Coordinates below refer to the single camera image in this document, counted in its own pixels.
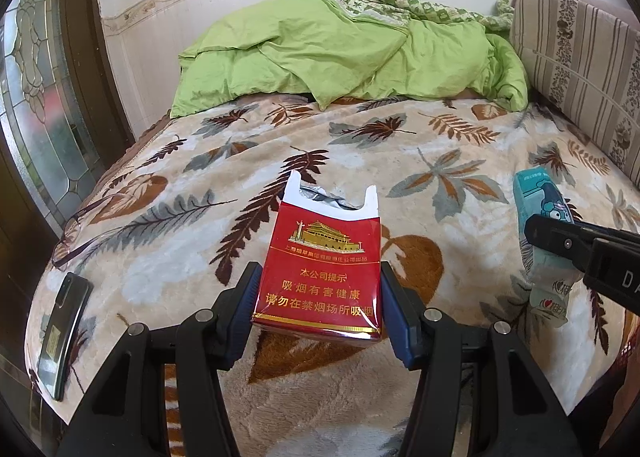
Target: smartphone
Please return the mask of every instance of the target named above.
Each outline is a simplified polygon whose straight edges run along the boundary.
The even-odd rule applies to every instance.
[[[56,401],[62,400],[71,341],[92,288],[85,278],[67,273],[49,317],[38,358],[38,377]]]

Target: red cigarette pack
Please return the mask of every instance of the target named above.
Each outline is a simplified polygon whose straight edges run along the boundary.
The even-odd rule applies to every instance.
[[[293,171],[271,237],[254,323],[287,334],[369,345],[380,339],[376,187],[346,210],[300,193]]]

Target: green duvet cover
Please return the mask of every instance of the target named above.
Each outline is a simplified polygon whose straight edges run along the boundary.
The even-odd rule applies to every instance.
[[[483,16],[419,0],[266,0],[214,23],[180,54],[171,116],[255,92],[447,98],[465,88],[508,110],[527,104],[524,67],[507,40],[513,9]]]

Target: plastic packaging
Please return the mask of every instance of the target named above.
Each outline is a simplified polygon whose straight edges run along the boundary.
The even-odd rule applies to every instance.
[[[376,187],[362,208],[293,171],[260,279],[254,323],[324,341],[380,339],[380,217]]]
[[[546,318],[551,326],[559,327],[566,323],[569,291],[582,273],[570,260],[529,244],[524,225],[531,215],[545,215],[572,224],[574,218],[558,188],[541,167],[516,173],[513,198],[518,210],[522,263],[527,280],[533,284],[529,303],[534,314]]]

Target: leaf-patterned blanket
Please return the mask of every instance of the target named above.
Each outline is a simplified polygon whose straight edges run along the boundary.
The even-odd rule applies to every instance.
[[[247,262],[264,261],[287,177],[299,170],[354,203],[377,185],[382,259],[401,283],[458,322],[510,323],[571,410],[616,358],[624,311],[579,282],[567,325],[551,329],[530,314],[511,185],[531,166],[546,167],[575,216],[637,231],[638,191],[541,106],[507,114],[482,100],[398,97],[342,99],[320,112],[302,96],[261,94],[172,120],[66,227],[60,268],[47,267],[34,296],[26,364],[36,368],[65,271],[88,278],[94,291],[64,399],[43,392],[68,422],[127,325],[180,323],[210,307]],[[361,349],[258,328],[222,375],[247,456],[393,455],[417,379],[388,340]],[[168,418],[179,453],[178,421]]]

